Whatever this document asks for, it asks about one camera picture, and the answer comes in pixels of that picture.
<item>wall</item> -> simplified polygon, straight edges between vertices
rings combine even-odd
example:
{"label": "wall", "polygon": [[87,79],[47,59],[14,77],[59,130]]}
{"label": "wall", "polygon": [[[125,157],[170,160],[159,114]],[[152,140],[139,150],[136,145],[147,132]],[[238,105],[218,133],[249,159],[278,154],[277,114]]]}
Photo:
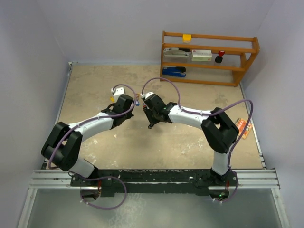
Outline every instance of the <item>wall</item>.
{"label": "wall", "polygon": [[35,0],[0,1],[0,221],[17,226],[30,174],[43,161],[67,79],[61,52]]}
{"label": "wall", "polygon": [[253,36],[274,0],[38,0],[69,61],[156,63],[162,31]]}
{"label": "wall", "polygon": [[256,36],[261,52],[243,80],[267,168],[276,168],[294,228],[303,227],[304,2],[275,0]]}

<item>wooden workbench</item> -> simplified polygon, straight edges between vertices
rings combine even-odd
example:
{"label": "wooden workbench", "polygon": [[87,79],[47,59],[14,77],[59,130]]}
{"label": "wooden workbench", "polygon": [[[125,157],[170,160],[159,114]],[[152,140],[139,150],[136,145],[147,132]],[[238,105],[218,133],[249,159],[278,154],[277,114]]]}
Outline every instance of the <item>wooden workbench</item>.
{"label": "wooden workbench", "polygon": [[[158,65],[75,65],[69,80],[59,121],[75,123],[96,115],[110,103],[111,88],[129,84],[140,93],[142,85],[159,76]],[[213,110],[243,98],[239,87],[176,83],[184,107]],[[177,94],[167,82],[154,80],[146,90],[164,102],[176,102]],[[80,156],[100,169],[208,169],[213,151],[199,129],[182,124],[159,123],[151,130],[140,106],[121,126],[82,143]],[[233,121],[247,119],[244,104],[227,111]],[[232,168],[262,168],[253,132],[235,148]]]}

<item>wooden rack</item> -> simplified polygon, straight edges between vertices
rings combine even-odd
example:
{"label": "wooden rack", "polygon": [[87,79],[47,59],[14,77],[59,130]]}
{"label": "wooden rack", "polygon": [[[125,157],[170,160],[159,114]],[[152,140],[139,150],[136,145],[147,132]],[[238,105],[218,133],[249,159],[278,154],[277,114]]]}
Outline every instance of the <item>wooden rack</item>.
{"label": "wooden rack", "polygon": [[[227,36],[211,36],[211,35],[200,35],[192,34],[192,38],[203,38],[203,39],[220,39],[220,40],[233,40],[233,41],[247,41],[251,42],[252,48],[236,48],[236,47],[217,47],[217,46],[205,46],[205,45],[194,45],[186,43],[165,43],[165,36],[168,37],[180,37],[182,40],[182,33],[173,32],[162,32],[162,42],[161,42],[161,77],[166,77],[167,79],[174,82],[189,82],[189,83],[200,83],[200,84],[211,84],[211,85],[224,85],[224,86],[238,86],[245,73],[248,71],[249,67],[257,57],[260,51],[260,45],[258,43],[257,37],[246,38],[246,37],[227,37]],[[225,66],[221,63],[215,62],[200,62],[192,61],[191,57],[184,58],[172,58],[164,57],[165,48],[187,48],[190,50],[201,49],[201,50],[211,50],[213,54],[217,54],[219,51],[225,51],[225,55],[237,55],[240,56],[240,66]],[[246,53],[250,53],[249,59],[246,58]],[[217,82],[217,81],[203,81],[203,80],[191,80],[180,77],[167,77],[162,75],[163,66],[175,66],[175,67],[199,67],[207,69],[220,69],[220,70],[231,70],[233,76],[233,82]]]}

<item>yellow cube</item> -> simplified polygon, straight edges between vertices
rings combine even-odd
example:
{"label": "yellow cube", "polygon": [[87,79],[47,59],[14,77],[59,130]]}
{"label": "yellow cube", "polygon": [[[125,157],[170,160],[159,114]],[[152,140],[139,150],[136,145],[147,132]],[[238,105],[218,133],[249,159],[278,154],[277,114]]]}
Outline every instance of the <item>yellow cube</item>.
{"label": "yellow cube", "polygon": [[183,34],[182,35],[182,41],[184,43],[190,43],[190,41],[191,41],[191,34]]}

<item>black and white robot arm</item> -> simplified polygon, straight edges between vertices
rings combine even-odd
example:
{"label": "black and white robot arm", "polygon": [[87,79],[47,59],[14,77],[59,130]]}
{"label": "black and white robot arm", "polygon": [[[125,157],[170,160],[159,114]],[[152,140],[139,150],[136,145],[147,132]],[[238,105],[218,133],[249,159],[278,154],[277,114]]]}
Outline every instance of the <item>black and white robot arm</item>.
{"label": "black and white robot arm", "polygon": [[212,170],[219,176],[228,172],[230,168],[229,149],[236,141],[239,131],[225,112],[216,116],[207,116],[203,114],[215,113],[221,109],[201,111],[183,107],[187,111],[200,113],[189,114],[182,111],[177,103],[165,104],[159,96],[152,92],[142,94],[141,97],[145,103],[143,110],[150,122],[149,129],[159,122],[166,122],[182,123],[203,130],[209,146],[214,150]]}
{"label": "black and white robot arm", "polygon": [[132,111],[123,114],[133,104],[133,98],[124,94],[124,88],[117,88],[112,93],[114,103],[96,116],[78,123],[57,123],[44,144],[41,154],[50,160],[60,140],[70,131],[65,139],[65,144],[60,144],[51,162],[63,171],[72,171],[85,178],[94,177],[97,168],[79,157],[81,143],[100,132],[121,125],[122,122],[133,116]]}

